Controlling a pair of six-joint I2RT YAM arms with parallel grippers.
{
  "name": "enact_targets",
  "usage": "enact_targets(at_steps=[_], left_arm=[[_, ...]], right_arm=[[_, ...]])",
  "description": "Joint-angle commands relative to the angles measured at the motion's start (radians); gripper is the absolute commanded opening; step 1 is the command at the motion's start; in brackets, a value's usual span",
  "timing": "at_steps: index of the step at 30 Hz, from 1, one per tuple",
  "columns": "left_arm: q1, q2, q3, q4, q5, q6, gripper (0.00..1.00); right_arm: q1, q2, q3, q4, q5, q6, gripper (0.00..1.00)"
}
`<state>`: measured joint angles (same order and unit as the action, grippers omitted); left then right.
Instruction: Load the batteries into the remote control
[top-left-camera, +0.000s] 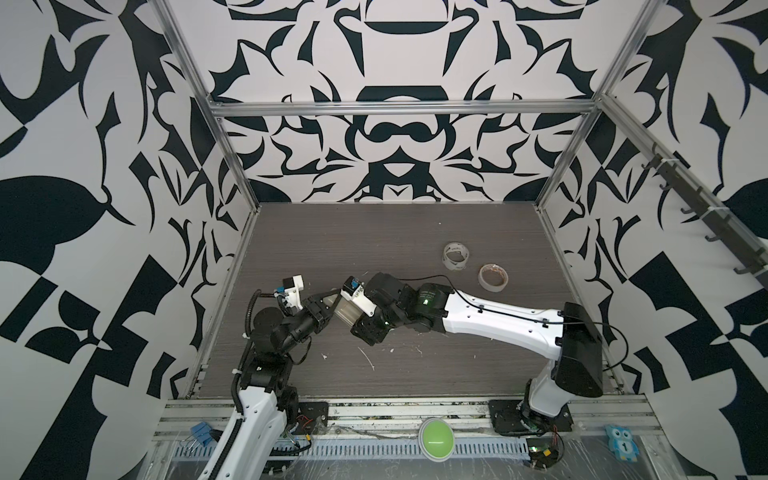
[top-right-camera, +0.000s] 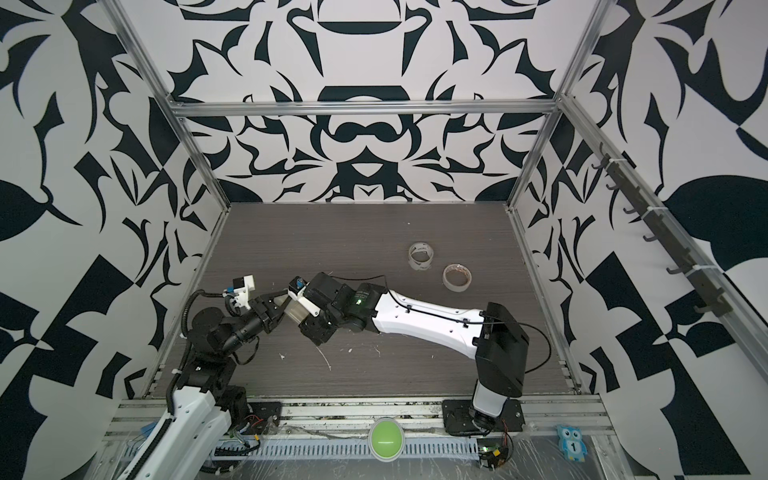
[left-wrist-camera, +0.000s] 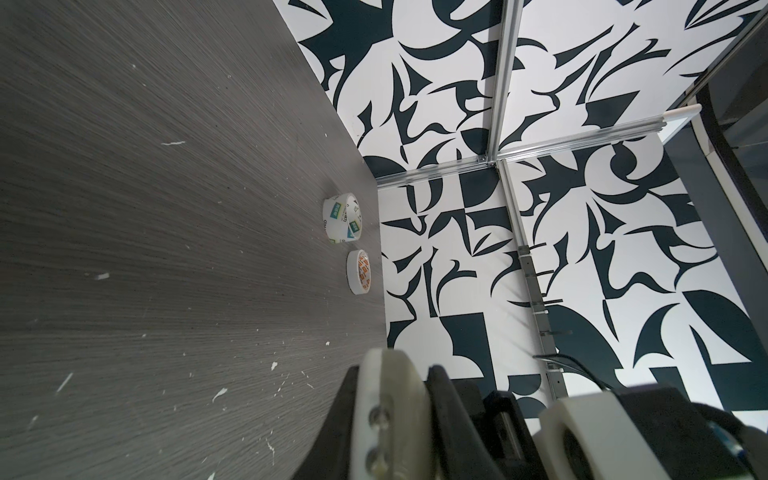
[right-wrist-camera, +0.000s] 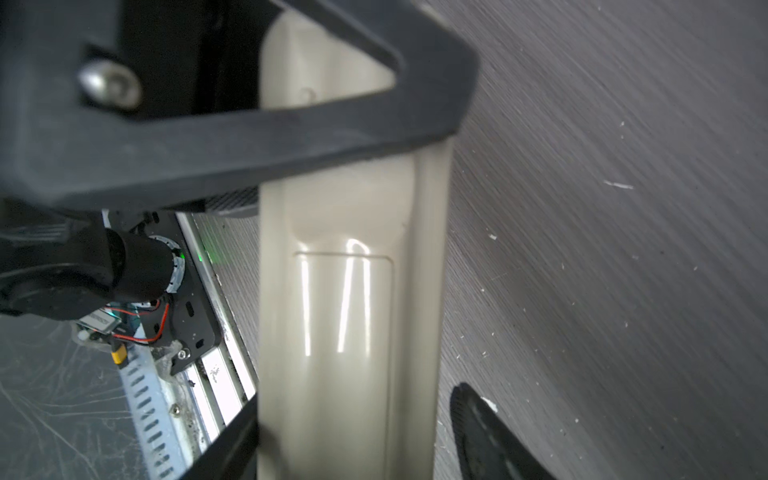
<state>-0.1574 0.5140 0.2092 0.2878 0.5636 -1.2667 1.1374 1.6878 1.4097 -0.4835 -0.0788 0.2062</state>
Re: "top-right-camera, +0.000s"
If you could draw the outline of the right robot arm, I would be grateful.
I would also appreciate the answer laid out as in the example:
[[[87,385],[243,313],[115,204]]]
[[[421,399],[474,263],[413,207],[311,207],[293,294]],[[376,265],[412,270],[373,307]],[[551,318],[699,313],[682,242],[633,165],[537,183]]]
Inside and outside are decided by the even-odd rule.
[[[452,436],[520,430],[513,412],[523,395],[530,332],[540,328],[518,321],[503,305],[461,309],[409,298],[391,289],[383,275],[344,278],[320,272],[295,277],[288,287],[288,313],[315,345],[339,329],[402,335],[456,351],[474,361],[477,379],[469,403],[449,407],[444,428]]]

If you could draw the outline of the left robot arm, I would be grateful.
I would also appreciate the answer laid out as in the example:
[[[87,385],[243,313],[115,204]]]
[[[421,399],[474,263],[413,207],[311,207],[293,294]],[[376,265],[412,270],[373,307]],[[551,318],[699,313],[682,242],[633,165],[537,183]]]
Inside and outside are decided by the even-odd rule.
[[[165,393],[166,411],[147,440],[119,475],[121,479],[195,479],[199,474],[224,477],[240,465],[238,456],[260,448],[258,440],[240,439],[240,446],[221,447],[220,439],[236,438],[250,415],[243,387],[230,383],[235,368],[246,364],[237,350],[258,344],[259,335],[281,322],[288,292],[258,296],[228,316],[205,308],[188,319],[199,297],[231,300],[231,292],[194,291],[182,309],[181,333],[186,345]]]

